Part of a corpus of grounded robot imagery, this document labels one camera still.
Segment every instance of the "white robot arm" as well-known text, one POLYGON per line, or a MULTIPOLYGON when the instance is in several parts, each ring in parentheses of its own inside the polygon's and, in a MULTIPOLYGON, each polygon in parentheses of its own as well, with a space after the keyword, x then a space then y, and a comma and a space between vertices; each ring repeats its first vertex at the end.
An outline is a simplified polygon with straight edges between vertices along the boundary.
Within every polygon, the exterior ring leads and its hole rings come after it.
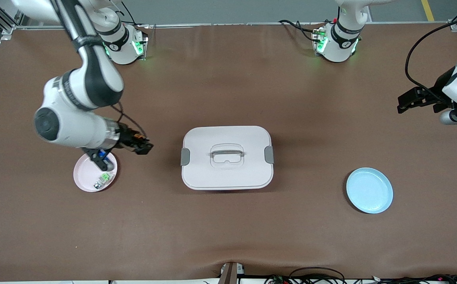
POLYGON ((327 23, 314 36, 315 51, 329 61, 342 62, 355 51, 358 36, 369 15, 363 10, 370 5, 381 5, 395 0, 335 0, 339 15, 335 23, 327 23))
POLYGON ((82 148, 103 171, 113 168, 106 158, 113 148, 148 153, 153 145, 141 133, 92 112, 118 103, 124 82, 88 14, 77 0, 53 0, 53 8, 83 64, 46 83, 43 104, 34 116, 37 133, 48 142, 82 148))
MULTIPOLYGON (((47 23, 60 23, 50 0, 12 0, 24 14, 47 23)), ((122 0, 80 0, 95 30, 100 34, 111 59, 117 64, 129 64, 145 56, 147 34, 125 25, 108 7, 122 0)))
POLYGON ((445 111, 440 115, 440 121, 442 124, 446 125, 457 124, 457 63, 454 67, 450 68, 447 72, 442 74, 437 79, 434 86, 431 88, 427 88, 421 83, 412 79, 407 71, 409 58, 416 45, 418 45, 423 39, 425 39, 433 32, 453 24, 457 24, 457 20, 438 27, 425 34, 415 43, 409 52, 406 62, 406 75, 410 81, 418 86, 399 96, 399 105, 397 106, 398 113, 403 113, 410 108, 424 107, 428 105, 434 105, 433 108, 435 113, 439 113, 447 108, 451 108, 451 110, 445 111))

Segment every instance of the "table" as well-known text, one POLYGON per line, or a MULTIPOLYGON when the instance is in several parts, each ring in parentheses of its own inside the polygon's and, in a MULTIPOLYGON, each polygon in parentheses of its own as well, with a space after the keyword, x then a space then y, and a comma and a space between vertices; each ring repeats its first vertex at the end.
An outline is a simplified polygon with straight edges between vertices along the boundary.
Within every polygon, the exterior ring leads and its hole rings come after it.
MULTIPOLYGON (((124 109, 155 148, 115 151, 120 176, 94 194, 72 180, 82 151, 43 142, 32 123, 44 83, 81 60, 63 31, 15 31, 0 45, 0 281, 213 277, 227 261, 247 274, 315 265, 353 278, 457 273, 457 126, 441 125, 431 107, 396 110, 413 86, 407 52, 437 26, 367 25, 340 64, 316 58, 290 27, 153 30, 147 60, 117 68, 124 109), (183 184, 183 136, 216 125, 270 132, 268 187, 183 184), (359 167, 392 182, 382 214, 346 200, 359 167)), ((411 61, 431 86, 457 61, 457 34, 434 34, 411 61)))

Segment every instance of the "container lid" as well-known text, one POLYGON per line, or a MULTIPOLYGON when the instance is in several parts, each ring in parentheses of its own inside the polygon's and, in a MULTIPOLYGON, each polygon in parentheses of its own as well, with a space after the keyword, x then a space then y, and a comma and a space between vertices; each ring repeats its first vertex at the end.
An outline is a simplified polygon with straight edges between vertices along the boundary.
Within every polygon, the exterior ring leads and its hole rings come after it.
POLYGON ((183 182, 191 189, 259 189, 273 176, 270 135, 260 126, 194 128, 181 156, 183 182))

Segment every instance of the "green object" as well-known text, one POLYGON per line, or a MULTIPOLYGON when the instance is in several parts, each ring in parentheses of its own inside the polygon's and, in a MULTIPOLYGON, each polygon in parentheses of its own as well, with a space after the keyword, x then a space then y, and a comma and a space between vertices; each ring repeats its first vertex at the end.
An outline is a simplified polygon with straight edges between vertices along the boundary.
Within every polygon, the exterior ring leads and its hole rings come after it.
POLYGON ((141 55, 143 53, 142 44, 135 41, 133 41, 132 43, 134 45, 135 52, 137 53, 137 55, 141 55))
POLYGON ((323 52, 325 50, 326 43, 328 43, 328 37, 324 36, 318 43, 318 52, 323 52))
POLYGON ((109 181, 111 179, 111 176, 108 173, 103 173, 103 174, 101 174, 101 178, 104 181, 109 181))
POLYGON ((356 49, 356 44, 358 43, 358 38, 357 40, 355 41, 355 43, 353 44, 353 49, 351 50, 351 53, 355 52, 355 49, 356 49))
POLYGON ((109 54, 109 51, 107 50, 106 44, 105 44, 105 43, 102 43, 102 46, 104 46, 104 49, 106 50, 107 56, 111 57, 111 55, 109 54))

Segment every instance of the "blue object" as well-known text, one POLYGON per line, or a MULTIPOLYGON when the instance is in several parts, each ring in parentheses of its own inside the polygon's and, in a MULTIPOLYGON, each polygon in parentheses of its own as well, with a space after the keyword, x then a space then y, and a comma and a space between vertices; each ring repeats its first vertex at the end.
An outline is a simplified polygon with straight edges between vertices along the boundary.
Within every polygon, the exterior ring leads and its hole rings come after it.
POLYGON ((354 170, 346 182, 346 192, 356 208, 370 214, 387 210, 393 200, 390 181, 372 168, 354 170))

